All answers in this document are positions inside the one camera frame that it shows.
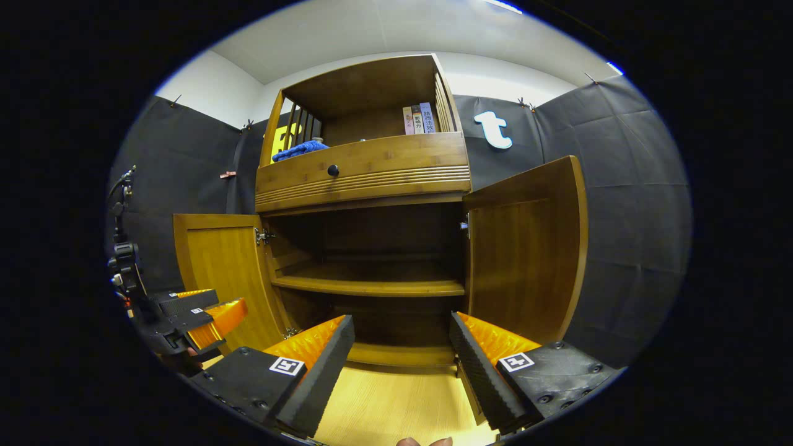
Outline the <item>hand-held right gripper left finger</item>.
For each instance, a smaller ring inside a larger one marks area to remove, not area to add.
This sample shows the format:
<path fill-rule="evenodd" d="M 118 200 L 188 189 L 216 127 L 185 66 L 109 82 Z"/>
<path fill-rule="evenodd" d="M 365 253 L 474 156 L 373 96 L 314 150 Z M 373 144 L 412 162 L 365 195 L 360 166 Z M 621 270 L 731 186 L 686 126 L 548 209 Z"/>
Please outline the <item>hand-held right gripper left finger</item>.
<path fill-rule="evenodd" d="M 239 347 L 189 379 L 234 417 L 289 437 L 314 437 L 355 341 L 352 315 L 264 351 Z"/>

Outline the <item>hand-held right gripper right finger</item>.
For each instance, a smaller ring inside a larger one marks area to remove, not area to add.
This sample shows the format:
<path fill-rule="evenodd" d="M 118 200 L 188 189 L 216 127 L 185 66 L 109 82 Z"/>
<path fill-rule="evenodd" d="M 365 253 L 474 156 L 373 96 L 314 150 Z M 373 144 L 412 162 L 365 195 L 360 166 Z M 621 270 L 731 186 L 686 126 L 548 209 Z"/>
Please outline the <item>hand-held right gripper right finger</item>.
<path fill-rule="evenodd" d="M 462 312 L 451 313 L 449 337 L 481 414 L 499 434 L 558 417 L 620 375 L 565 341 L 541 345 Z"/>

